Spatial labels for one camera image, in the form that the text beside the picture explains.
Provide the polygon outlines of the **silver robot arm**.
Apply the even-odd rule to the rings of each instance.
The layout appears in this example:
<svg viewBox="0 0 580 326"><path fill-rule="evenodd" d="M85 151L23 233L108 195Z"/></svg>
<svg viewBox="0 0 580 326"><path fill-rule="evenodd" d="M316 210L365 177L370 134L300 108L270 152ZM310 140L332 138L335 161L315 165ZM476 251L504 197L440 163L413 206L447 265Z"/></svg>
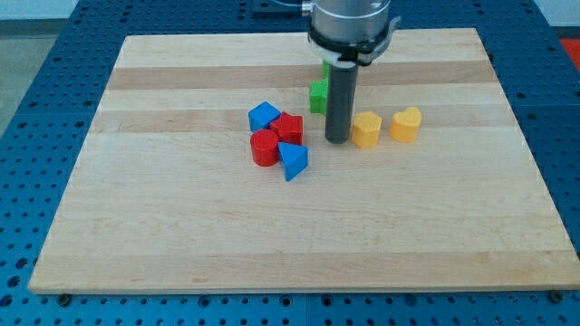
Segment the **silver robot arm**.
<svg viewBox="0 0 580 326"><path fill-rule="evenodd" d="M372 64L401 25L399 16L390 16L390 7L390 0L314 0L304 5L311 50L336 68Z"/></svg>

